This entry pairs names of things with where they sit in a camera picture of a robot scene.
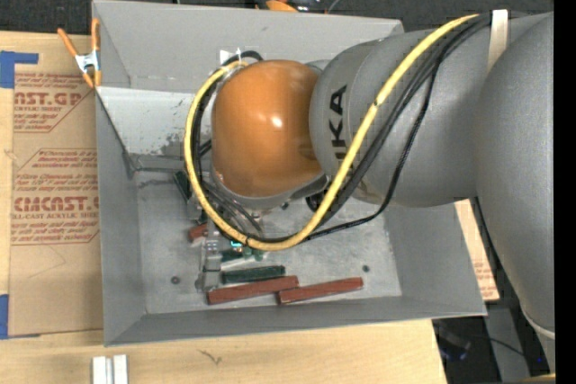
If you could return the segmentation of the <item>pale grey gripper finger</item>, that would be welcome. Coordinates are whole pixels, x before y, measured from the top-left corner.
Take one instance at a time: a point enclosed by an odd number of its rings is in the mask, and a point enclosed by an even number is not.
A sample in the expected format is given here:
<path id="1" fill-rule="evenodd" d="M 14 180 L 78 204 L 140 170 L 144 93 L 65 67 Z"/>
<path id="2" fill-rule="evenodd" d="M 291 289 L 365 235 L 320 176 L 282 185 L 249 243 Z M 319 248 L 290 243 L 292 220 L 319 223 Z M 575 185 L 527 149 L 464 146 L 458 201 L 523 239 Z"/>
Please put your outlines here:
<path id="1" fill-rule="evenodd" d="M 203 271 L 204 272 L 219 272 L 221 270 L 221 241 L 216 238 L 207 238 L 203 245 L 204 250 L 204 261 L 203 261 Z"/>
<path id="2" fill-rule="evenodd" d="M 221 273 L 219 271 L 200 272 L 194 282 L 194 287 L 198 292 L 208 292 L 217 289 L 221 284 Z"/>

